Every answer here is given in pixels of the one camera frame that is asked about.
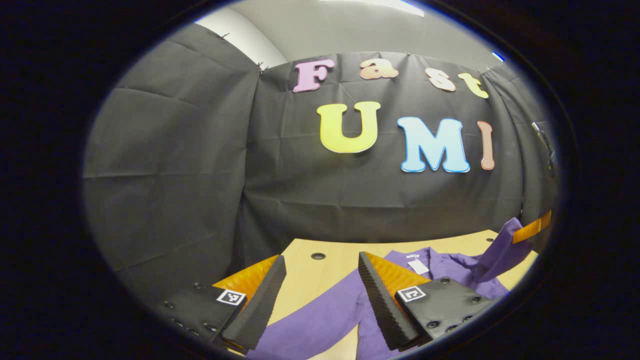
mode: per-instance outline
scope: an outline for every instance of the orange tape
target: orange tape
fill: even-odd
[[[551,210],[541,218],[513,233],[513,243],[524,241],[544,230],[551,222]]]

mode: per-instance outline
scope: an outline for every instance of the purple shirt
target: purple shirt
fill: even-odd
[[[385,259],[413,271],[407,264],[413,259],[407,259],[407,255],[418,254],[418,260],[429,268],[422,276],[431,280],[448,276],[494,299],[509,292],[495,277],[519,264],[532,249],[528,241],[511,243],[513,233],[521,228],[512,218],[478,256],[439,254],[426,247],[407,254],[391,251]],[[358,360],[387,360],[400,354],[388,349],[356,269],[293,314],[267,326],[257,348],[246,356],[256,360],[308,359],[327,351],[357,324]]]

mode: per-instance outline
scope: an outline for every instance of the letter i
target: letter i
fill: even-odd
[[[478,122],[478,128],[482,133],[482,161],[480,165],[485,170],[491,170],[495,167],[495,161],[493,160],[493,144],[491,140],[492,128],[489,123],[485,121]]]

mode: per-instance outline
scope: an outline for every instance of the light blue letter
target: light blue letter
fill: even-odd
[[[427,158],[432,170],[438,170],[442,154],[447,151],[447,159],[442,168],[448,172],[467,172],[469,163],[465,159],[462,147],[462,123],[454,119],[442,119],[435,137],[431,131],[417,117],[401,117],[398,126],[404,129],[406,137],[406,161],[402,163],[402,170],[407,172],[421,172],[427,165],[420,159],[420,150]]]

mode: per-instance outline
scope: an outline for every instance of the ceiling light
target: ceiling light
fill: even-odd
[[[498,60],[500,60],[500,61],[504,62],[504,58],[503,58],[503,57],[501,57],[500,55],[498,55],[498,53],[496,53],[496,52],[494,51],[494,52],[492,52],[492,54],[493,54],[496,58],[498,58]]]
[[[414,5],[408,4],[402,0],[320,0],[320,1],[351,1],[356,3],[365,3],[371,5],[387,6],[404,12],[412,13],[424,17],[424,12]]]

